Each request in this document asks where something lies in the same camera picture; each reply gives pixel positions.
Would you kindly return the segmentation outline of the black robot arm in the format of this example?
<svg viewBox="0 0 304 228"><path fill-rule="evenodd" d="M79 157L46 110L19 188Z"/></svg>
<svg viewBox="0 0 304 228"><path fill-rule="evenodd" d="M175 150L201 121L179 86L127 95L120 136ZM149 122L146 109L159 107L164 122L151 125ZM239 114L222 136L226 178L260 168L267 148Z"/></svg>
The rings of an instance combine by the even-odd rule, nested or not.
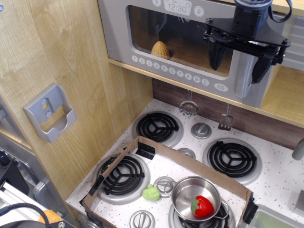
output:
<svg viewBox="0 0 304 228"><path fill-rule="evenodd" d="M237 0L235 4L233 18L206 19L204 39L208 43L209 63L217 70L226 48L256 56L252 83L259 83L271 66L283 62L285 51L291 46L288 38L269 27L267 20L283 23L292 12L282 19L275 19L270 0Z"/></svg>

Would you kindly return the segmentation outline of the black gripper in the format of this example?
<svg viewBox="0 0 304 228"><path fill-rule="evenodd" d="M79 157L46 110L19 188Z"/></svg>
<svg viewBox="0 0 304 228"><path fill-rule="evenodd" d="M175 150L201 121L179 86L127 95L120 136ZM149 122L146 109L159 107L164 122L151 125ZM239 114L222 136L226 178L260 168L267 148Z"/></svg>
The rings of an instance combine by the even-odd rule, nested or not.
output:
<svg viewBox="0 0 304 228"><path fill-rule="evenodd" d="M256 56L251 83L260 83L271 66L283 62L285 50L291 46L289 39L270 28L267 21L283 23L290 17L291 12L275 19L272 6L236 6L232 18L206 19L204 38L210 66L214 70L220 67L226 48Z"/></svg>

